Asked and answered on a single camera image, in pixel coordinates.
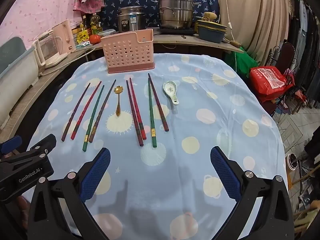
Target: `wall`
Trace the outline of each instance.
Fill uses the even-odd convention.
[[[0,46],[19,36],[30,48],[36,35],[43,33],[65,19],[81,21],[79,12],[73,12],[74,0],[16,0],[0,25]]]

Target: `tomato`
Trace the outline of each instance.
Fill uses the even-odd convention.
[[[101,39],[100,39],[100,36],[99,35],[96,35],[96,34],[92,34],[90,37],[89,37],[89,41],[92,45],[94,44],[97,44],[99,42],[101,42]]]

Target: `pink utensil holder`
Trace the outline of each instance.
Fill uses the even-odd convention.
[[[153,30],[119,33],[101,38],[108,73],[155,68]]]

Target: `green chopstick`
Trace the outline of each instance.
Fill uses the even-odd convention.
[[[92,127],[94,115],[96,114],[97,107],[98,107],[99,100],[100,100],[100,97],[101,97],[101,94],[102,94],[103,89],[104,89],[104,85],[103,85],[102,88],[101,88],[101,91],[100,91],[100,94],[99,94],[99,96],[98,96],[96,105],[94,106],[94,109],[93,109],[93,112],[92,112],[92,115],[91,115],[91,118],[90,118],[90,122],[89,122],[89,125],[88,125],[87,132],[85,133],[84,142],[83,142],[83,147],[82,147],[82,150],[83,150],[84,152],[87,150],[88,139],[89,139],[88,137],[89,137],[90,132],[91,132],[91,127]]]
[[[153,108],[152,108],[152,96],[150,89],[150,79],[148,78],[148,88],[149,88],[149,108],[150,108],[150,127],[151,127],[151,139],[153,148],[157,147],[157,139],[156,139],[156,128],[155,128],[155,120],[153,117]]]

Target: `stainless steel steamer pot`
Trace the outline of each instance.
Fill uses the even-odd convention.
[[[159,0],[160,22],[163,28],[188,29],[192,23],[193,0]]]

